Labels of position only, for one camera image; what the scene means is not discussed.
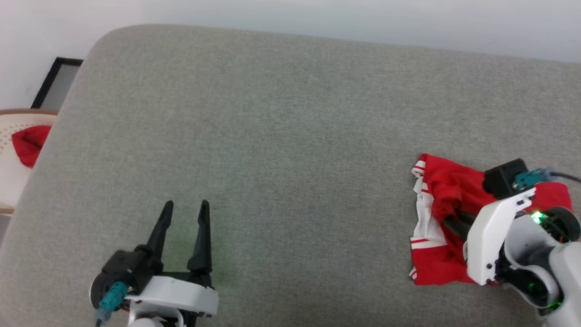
green led light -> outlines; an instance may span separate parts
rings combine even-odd
[[[533,221],[534,221],[535,223],[541,223],[541,218],[542,218],[542,217],[544,217],[544,215],[543,215],[543,213],[542,213],[542,212],[539,212],[539,211],[537,211],[537,212],[533,212],[533,213],[530,215],[530,217],[531,217],[531,218],[533,218]]]

red fabric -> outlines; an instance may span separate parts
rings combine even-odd
[[[429,154],[422,154],[419,160],[425,161],[423,179],[428,186],[427,193],[433,196],[432,216],[438,223],[449,215],[455,216],[456,209],[477,215],[482,207],[496,200],[482,189],[483,172]],[[526,210],[543,211],[555,206],[572,209],[571,198],[567,186],[549,182],[536,186],[536,198]],[[415,284],[473,283],[467,275],[462,253],[464,242],[444,225],[440,227],[446,245],[412,250],[417,270]]]
[[[34,167],[44,141],[51,131],[50,126],[33,126],[12,134],[12,144],[20,162],[28,168]]]

wicker chair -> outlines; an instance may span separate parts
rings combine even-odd
[[[21,162],[12,134],[31,126],[50,125],[56,120],[56,111],[13,109],[0,111],[0,214],[11,215],[32,169]]]

black cable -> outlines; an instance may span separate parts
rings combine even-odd
[[[566,173],[552,172],[551,175],[552,176],[556,176],[556,177],[563,177],[563,178],[566,178],[566,179],[573,180],[574,182],[581,183],[581,178],[579,178],[577,176],[569,175],[569,174],[566,174]]]

gray sofa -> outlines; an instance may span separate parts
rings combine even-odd
[[[220,308],[201,326],[535,326],[512,291],[413,284],[410,169],[429,152],[581,175],[579,90],[573,63],[192,26],[112,31],[83,63],[10,223],[0,312],[13,327],[91,326],[88,289],[113,252],[145,242],[173,200],[163,261],[185,271],[207,199]]]

